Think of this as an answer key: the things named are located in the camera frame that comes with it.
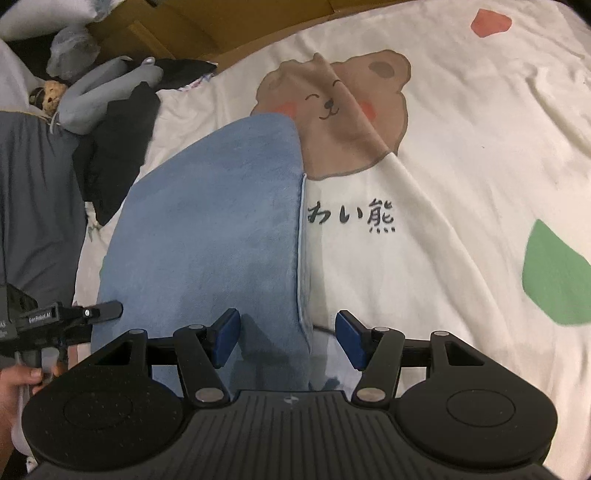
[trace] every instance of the pillowcase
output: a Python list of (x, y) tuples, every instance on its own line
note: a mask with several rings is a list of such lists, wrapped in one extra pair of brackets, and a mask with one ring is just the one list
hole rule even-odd
[(19, 0), (0, 17), (0, 38), (41, 37), (68, 25), (99, 22), (110, 11), (111, 0)]
[(0, 110), (42, 115), (37, 107), (29, 105), (29, 93), (43, 86), (20, 58), (0, 40)]

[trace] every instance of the blue plush cushion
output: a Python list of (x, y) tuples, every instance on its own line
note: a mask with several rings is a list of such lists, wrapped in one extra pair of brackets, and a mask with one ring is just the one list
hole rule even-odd
[[(101, 270), (99, 301), (120, 320), (94, 327), (93, 350), (143, 328), (170, 336), (211, 325), (227, 308), (242, 333), (218, 372), (232, 391), (306, 390), (309, 334), (297, 301), (303, 179), (284, 115), (234, 122), (187, 147), (132, 187)], [(178, 391), (176, 369), (154, 378)]]

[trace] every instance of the gray blanket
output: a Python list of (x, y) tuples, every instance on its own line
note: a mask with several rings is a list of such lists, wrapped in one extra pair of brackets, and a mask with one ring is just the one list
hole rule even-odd
[(0, 282), (71, 304), (86, 218), (72, 167), (76, 135), (0, 112)]

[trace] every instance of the brown cartoon bear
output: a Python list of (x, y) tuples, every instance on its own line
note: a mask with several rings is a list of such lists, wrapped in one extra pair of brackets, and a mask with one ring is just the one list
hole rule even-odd
[(278, 112), (294, 120), (308, 178), (350, 175), (398, 152), (410, 70), (392, 50), (332, 64), (319, 53), (305, 63), (285, 61), (262, 80), (251, 115)]

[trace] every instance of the plastic bag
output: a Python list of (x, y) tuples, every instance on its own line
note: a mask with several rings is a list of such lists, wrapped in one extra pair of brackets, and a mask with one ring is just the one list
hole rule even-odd
[(99, 52), (100, 47), (85, 27), (66, 27), (51, 42), (47, 74), (73, 82), (87, 72)]

